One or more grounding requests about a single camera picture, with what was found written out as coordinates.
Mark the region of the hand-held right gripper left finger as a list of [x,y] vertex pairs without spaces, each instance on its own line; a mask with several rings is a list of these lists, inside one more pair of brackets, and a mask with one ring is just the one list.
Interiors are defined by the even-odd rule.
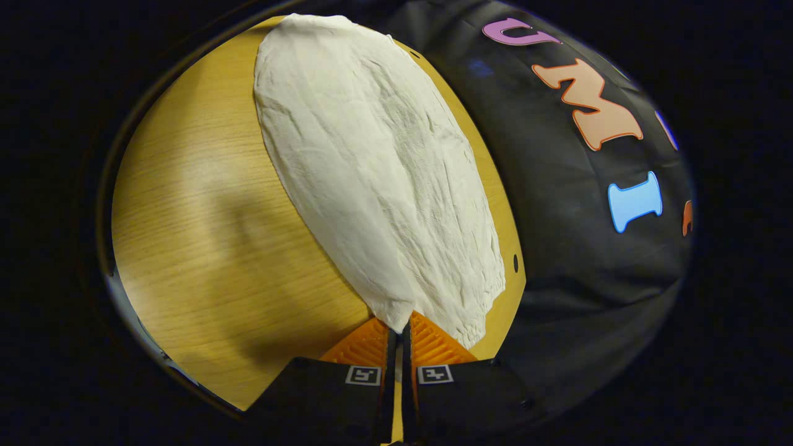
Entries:
[[321,358],[291,359],[247,410],[254,443],[389,443],[396,341],[373,318]]

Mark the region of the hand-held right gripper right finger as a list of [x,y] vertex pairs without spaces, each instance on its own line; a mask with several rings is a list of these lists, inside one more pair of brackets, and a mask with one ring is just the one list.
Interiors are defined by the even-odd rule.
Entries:
[[540,423],[540,401],[507,362],[480,361],[418,312],[402,341],[405,443],[516,444]]

